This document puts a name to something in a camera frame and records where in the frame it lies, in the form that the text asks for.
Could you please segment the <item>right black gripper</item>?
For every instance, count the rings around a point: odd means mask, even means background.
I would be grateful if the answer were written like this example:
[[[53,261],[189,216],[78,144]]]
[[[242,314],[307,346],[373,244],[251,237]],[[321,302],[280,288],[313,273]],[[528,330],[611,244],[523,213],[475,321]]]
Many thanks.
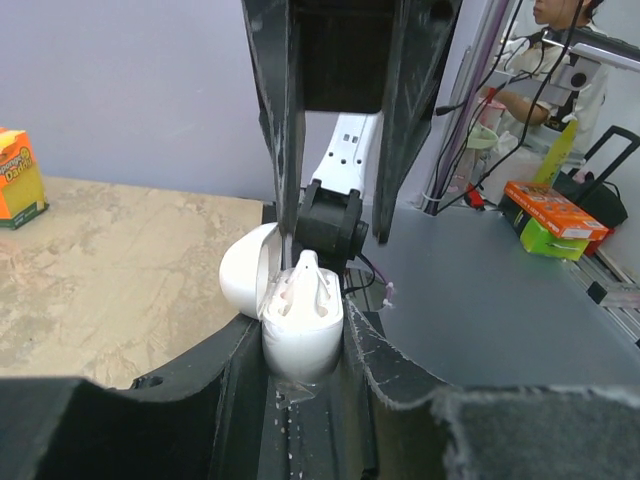
[[[283,269],[295,263],[304,111],[382,111],[372,231],[388,242],[400,188],[431,132],[460,8],[459,1],[242,3]]]

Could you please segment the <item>orange sponge pack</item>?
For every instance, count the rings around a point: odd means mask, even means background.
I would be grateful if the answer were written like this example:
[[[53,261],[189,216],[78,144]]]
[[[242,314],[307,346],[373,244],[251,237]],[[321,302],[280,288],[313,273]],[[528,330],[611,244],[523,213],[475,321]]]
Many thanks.
[[[1,227],[15,230],[49,207],[43,178],[25,130],[1,128]]]

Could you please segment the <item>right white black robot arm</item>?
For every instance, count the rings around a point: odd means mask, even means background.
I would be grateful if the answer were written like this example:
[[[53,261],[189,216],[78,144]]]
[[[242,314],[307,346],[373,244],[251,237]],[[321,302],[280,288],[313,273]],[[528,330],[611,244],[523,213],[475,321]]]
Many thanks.
[[[342,273],[386,243],[431,130],[457,1],[246,1],[282,235]]]

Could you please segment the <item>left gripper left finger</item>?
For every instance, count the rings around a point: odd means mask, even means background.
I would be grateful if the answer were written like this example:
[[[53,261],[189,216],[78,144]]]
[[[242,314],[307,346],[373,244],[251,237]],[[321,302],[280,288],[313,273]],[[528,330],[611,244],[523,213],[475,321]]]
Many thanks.
[[[1,381],[4,479],[254,479],[267,372],[257,321],[222,330],[128,389]]]

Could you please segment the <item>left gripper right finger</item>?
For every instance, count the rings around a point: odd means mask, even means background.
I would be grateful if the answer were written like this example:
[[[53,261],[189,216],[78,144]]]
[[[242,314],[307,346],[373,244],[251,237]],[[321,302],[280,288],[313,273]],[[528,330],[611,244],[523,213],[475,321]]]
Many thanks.
[[[635,479],[639,396],[623,386],[457,387],[345,303],[351,479]]]

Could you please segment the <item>aluminium frame rail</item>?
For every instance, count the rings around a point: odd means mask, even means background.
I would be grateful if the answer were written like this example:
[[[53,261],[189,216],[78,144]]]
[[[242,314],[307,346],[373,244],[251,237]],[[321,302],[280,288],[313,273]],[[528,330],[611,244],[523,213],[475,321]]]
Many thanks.
[[[577,261],[565,261],[564,268],[587,297],[639,347],[639,282],[600,250]]]

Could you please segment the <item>orange green box background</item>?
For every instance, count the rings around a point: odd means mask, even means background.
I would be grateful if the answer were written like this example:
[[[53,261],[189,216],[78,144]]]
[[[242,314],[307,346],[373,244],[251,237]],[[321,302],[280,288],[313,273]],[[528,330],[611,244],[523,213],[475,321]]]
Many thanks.
[[[579,260],[610,232],[603,223],[551,186],[508,181],[499,210],[529,254]]]

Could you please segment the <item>white clip earbud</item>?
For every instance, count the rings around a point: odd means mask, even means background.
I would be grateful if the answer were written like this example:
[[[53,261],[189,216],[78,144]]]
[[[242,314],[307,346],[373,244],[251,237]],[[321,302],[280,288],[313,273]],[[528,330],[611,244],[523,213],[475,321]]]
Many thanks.
[[[303,250],[296,266],[287,274],[277,297],[280,316],[315,321],[336,315],[340,293],[338,277],[319,266],[314,251]]]

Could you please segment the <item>person in white shirt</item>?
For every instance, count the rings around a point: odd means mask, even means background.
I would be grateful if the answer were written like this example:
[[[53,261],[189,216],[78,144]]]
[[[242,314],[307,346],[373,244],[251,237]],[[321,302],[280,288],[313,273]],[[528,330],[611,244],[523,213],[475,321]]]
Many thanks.
[[[560,42],[572,26],[577,30],[598,33],[600,29],[593,22],[593,17],[601,4],[600,1],[536,1],[533,16],[542,29],[527,38],[528,48],[514,56],[508,69],[514,73],[531,72],[537,79],[544,80],[553,70],[562,48],[552,46],[542,38],[549,35]],[[599,68],[592,81],[580,91],[573,92],[560,107],[544,101],[533,104],[530,98],[509,91],[496,93],[494,99],[506,107],[498,133],[507,132],[519,137],[523,131],[531,132],[539,126],[561,132],[566,128],[564,119],[572,114],[578,122],[574,149],[584,153],[590,145],[606,98],[607,78],[608,70]]]

